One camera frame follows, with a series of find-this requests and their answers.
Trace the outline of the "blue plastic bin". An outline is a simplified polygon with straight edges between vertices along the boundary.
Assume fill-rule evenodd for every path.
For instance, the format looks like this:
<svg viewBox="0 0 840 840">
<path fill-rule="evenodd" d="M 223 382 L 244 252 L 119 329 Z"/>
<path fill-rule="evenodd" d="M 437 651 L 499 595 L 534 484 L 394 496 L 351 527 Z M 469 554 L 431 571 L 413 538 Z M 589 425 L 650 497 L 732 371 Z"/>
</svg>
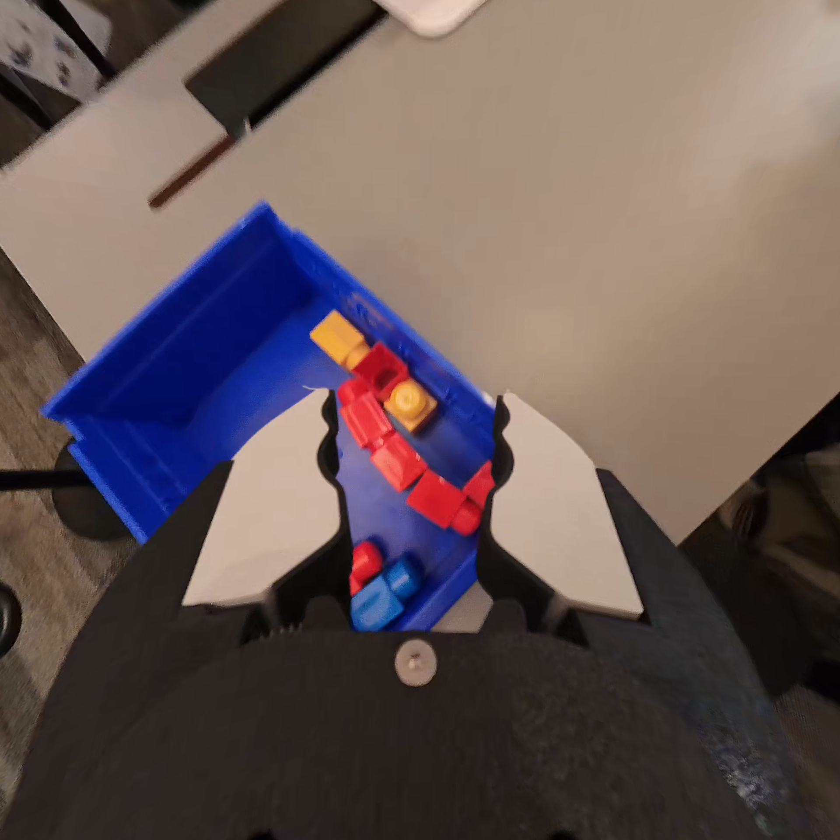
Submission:
<svg viewBox="0 0 840 840">
<path fill-rule="evenodd" d="M 413 446 L 462 487 L 493 456 L 495 405 L 410 324 L 259 203 L 45 406 L 111 509 L 146 543 L 215 467 L 307 388 L 350 377 L 310 338 L 336 311 L 437 401 Z"/>
</svg>

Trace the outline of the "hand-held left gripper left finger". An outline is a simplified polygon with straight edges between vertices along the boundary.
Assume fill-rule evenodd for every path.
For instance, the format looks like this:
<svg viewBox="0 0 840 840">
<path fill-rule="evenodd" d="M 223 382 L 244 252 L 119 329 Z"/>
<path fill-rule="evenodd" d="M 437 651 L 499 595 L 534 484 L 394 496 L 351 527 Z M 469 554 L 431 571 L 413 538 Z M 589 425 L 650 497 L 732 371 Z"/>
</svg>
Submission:
<svg viewBox="0 0 840 840">
<path fill-rule="evenodd" d="M 316 388 L 233 458 L 184 606 L 271 603 L 301 623 L 311 599 L 350 612 L 350 520 L 338 480 L 336 396 Z"/>
</svg>

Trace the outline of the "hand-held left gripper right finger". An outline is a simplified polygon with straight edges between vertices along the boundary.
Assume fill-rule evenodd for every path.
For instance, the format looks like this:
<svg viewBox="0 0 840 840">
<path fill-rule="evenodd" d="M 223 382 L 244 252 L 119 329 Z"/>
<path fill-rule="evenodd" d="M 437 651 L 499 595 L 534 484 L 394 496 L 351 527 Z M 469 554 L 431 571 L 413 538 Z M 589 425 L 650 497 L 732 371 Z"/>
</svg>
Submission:
<svg viewBox="0 0 840 840">
<path fill-rule="evenodd" d="M 643 599 L 592 458 L 512 392 L 498 396 L 494 486 L 479 526 L 477 582 L 490 610 L 523 621 L 569 611 L 636 621 Z"/>
</svg>

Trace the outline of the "white patterned cloth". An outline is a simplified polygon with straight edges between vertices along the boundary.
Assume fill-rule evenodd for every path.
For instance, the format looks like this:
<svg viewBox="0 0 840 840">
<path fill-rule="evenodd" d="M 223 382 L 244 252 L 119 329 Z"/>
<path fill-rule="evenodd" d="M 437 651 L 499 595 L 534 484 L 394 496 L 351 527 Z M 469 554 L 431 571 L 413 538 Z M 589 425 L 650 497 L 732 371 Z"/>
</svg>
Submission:
<svg viewBox="0 0 840 840">
<path fill-rule="evenodd" d="M 115 70 L 110 19 L 89 2 L 1 2 L 2 69 L 15 71 L 77 102 L 88 102 Z"/>
</svg>

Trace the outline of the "black flat panel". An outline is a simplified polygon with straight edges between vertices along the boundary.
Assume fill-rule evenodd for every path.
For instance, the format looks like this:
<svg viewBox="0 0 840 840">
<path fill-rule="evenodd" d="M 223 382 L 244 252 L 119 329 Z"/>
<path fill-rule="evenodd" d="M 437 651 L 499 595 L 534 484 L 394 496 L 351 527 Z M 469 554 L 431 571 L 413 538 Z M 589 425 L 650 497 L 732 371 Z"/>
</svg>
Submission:
<svg viewBox="0 0 840 840">
<path fill-rule="evenodd" d="M 281 2 L 187 77 L 185 89 L 238 138 L 385 16 L 372 1 Z"/>
</svg>

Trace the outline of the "white stand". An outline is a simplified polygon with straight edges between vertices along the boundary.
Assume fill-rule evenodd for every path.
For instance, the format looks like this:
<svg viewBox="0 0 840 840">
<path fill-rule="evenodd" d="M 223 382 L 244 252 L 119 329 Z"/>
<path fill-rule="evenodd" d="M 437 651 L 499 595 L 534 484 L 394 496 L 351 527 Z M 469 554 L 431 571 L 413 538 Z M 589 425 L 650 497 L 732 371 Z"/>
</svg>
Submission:
<svg viewBox="0 0 840 840">
<path fill-rule="evenodd" d="M 476 14 L 487 1 L 374 1 L 415 35 L 445 37 Z"/>
</svg>

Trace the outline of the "black round floor stand base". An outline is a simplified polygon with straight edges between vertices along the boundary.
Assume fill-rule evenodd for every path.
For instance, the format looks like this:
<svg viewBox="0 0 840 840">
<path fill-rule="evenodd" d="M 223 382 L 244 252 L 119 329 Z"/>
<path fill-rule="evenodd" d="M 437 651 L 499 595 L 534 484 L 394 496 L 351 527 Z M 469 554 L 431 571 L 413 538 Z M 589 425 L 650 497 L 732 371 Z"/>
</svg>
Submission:
<svg viewBox="0 0 840 840">
<path fill-rule="evenodd" d="M 80 538 L 105 543 L 131 537 L 131 531 L 70 452 L 75 442 L 69 438 L 52 469 L 3 468 L 1 492 L 48 492 L 60 522 Z"/>
</svg>

